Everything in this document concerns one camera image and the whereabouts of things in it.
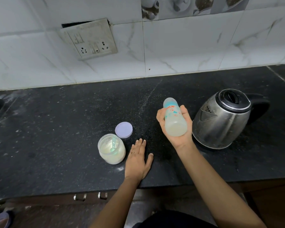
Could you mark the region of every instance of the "jar lid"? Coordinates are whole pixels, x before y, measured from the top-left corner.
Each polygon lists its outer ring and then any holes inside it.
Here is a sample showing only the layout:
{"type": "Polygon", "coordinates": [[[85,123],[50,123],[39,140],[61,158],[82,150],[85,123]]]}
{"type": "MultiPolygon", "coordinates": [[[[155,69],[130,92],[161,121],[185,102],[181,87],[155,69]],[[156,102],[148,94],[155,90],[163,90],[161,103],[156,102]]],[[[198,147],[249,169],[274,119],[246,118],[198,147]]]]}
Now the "jar lid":
{"type": "Polygon", "coordinates": [[[133,132],[133,127],[129,122],[121,122],[115,128],[115,133],[120,138],[128,138],[133,132]]]}

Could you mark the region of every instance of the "wall plate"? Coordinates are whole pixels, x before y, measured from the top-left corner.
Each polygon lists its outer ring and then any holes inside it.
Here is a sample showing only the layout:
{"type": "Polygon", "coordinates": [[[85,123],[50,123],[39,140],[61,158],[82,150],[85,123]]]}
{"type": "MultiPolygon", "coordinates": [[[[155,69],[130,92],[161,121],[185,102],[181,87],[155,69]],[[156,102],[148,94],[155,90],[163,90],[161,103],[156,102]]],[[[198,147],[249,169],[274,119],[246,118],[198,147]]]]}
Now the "wall plate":
{"type": "Polygon", "coordinates": [[[80,60],[117,53],[107,19],[63,28],[60,35],[80,60]]]}

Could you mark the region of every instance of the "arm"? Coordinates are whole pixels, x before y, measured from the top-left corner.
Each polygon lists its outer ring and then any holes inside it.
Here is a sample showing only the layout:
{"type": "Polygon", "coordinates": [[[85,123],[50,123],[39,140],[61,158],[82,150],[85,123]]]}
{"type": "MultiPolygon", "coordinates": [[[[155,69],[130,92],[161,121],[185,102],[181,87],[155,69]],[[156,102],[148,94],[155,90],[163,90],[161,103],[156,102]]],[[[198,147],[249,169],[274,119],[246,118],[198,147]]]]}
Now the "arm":
{"type": "Polygon", "coordinates": [[[187,132],[172,137],[165,130],[165,111],[157,112],[157,120],[168,140],[174,146],[202,199],[220,228],[266,228],[261,219],[218,175],[209,162],[200,154],[192,141],[192,120],[182,105],[182,115],[187,122],[187,132]]]}
{"type": "Polygon", "coordinates": [[[95,218],[90,228],[123,228],[131,202],[140,181],[151,168],[153,154],[150,153],[145,163],[146,140],[136,140],[125,163],[125,180],[95,218]]]}

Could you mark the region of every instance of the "left hand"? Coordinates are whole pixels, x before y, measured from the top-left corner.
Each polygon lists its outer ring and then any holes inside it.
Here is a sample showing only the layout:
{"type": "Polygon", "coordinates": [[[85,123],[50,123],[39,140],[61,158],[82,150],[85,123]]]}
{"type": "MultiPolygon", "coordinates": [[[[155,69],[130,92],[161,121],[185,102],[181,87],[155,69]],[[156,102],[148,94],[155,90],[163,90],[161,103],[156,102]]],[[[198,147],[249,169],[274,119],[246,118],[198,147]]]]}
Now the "left hand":
{"type": "Polygon", "coordinates": [[[125,162],[125,179],[132,179],[139,184],[148,174],[153,161],[153,153],[148,155],[145,163],[146,140],[140,138],[132,145],[127,161],[125,162]]]}

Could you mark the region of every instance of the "black kettle handle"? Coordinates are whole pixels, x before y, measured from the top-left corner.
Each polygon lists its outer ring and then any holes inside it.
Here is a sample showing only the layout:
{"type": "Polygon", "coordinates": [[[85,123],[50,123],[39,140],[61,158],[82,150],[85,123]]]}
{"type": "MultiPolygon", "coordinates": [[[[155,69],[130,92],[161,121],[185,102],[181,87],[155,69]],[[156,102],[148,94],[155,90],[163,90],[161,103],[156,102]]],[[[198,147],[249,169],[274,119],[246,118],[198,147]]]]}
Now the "black kettle handle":
{"type": "Polygon", "coordinates": [[[270,101],[261,94],[246,94],[246,96],[252,104],[251,113],[247,122],[247,125],[249,125],[266,113],[270,107],[270,101]]]}

